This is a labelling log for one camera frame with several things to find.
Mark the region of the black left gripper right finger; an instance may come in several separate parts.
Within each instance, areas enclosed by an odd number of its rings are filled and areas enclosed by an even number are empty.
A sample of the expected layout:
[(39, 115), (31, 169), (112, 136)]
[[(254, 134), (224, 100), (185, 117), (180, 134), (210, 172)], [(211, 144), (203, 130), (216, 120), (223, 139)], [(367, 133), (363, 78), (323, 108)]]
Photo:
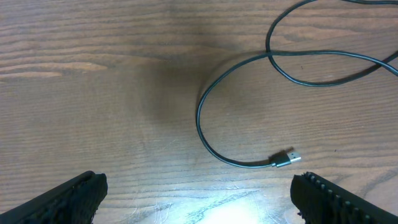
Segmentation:
[(397, 216), (313, 173), (295, 175), (290, 198), (310, 224), (397, 224)]

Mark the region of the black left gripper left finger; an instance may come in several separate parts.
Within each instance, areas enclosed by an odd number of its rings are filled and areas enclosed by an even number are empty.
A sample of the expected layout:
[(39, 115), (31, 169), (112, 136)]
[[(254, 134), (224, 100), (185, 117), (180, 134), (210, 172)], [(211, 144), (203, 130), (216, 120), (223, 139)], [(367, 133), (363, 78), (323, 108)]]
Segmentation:
[(1, 214), (1, 223), (91, 224), (107, 193), (106, 175), (89, 170)]

